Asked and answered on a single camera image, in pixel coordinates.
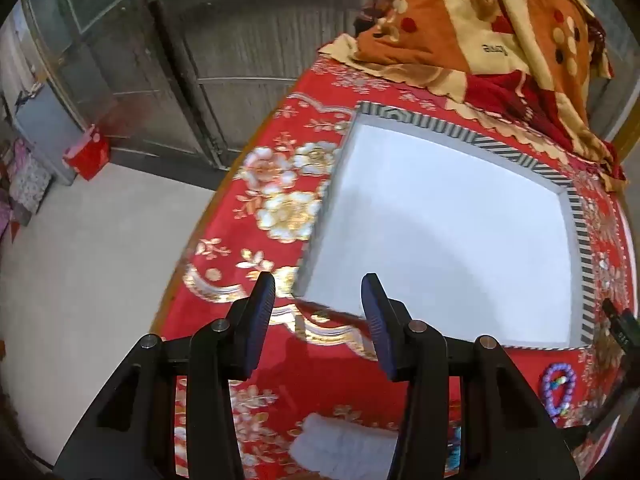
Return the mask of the light blue fuzzy headband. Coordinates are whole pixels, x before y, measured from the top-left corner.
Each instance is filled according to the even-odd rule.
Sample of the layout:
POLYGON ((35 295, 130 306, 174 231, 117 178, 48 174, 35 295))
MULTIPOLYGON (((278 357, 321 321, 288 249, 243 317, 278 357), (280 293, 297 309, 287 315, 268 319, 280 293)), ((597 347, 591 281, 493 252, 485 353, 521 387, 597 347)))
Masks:
POLYGON ((397 439, 390 430, 312 413, 288 454, 299 466, 324 478, 386 479, 397 439))

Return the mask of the striped white tray box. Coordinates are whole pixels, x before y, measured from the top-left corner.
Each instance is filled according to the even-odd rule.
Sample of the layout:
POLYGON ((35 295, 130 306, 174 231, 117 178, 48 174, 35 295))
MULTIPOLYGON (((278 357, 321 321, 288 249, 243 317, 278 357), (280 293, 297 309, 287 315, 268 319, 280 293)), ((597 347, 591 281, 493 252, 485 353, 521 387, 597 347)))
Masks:
POLYGON ((367 273, 447 336, 589 347, 592 250, 571 178, 446 119, 361 102, 292 288, 360 318, 367 273))

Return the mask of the red floral table cloth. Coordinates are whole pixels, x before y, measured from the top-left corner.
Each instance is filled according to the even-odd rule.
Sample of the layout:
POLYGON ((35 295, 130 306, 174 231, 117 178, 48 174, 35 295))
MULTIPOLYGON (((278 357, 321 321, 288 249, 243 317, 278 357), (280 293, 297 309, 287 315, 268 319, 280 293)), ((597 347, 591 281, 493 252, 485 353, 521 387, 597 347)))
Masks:
POLYGON ((166 339, 193 334, 246 296, 258 275, 276 281, 276 305, 258 369, 231 386, 244 474, 298 479, 288 449, 310 413, 395 429, 405 389, 388 382, 364 331, 294 301, 292 285, 338 148, 360 102, 410 110, 431 126, 484 138, 569 178, 579 232, 590 248, 588 289, 634 310, 632 241, 620 204, 589 162, 555 143, 472 108, 394 84, 320 56, 250 140, 198 222, 155 326, 166 339))

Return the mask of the metal glass door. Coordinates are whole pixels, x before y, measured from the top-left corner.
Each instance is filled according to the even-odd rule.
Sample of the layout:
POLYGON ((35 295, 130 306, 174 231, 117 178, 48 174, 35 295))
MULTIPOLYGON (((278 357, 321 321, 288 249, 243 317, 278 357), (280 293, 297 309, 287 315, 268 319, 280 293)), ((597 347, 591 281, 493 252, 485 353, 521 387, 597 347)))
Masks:
POLYGON ((56 95, 115 148, 224 169, 360 0, 21 0, 56 95))

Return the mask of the orange red folded blanket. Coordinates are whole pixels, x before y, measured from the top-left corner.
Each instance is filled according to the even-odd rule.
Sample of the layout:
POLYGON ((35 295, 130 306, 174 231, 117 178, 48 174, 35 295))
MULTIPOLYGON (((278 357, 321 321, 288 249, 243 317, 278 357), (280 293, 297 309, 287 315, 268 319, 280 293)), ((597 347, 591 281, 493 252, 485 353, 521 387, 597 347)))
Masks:
POLYGON ((322 52, 443 96, 553 158, 572 154, 610 192, 625 186, 614 148, 588 122, 590 80, 613 67, 585 0, 366 0, 358 32, 322 52))

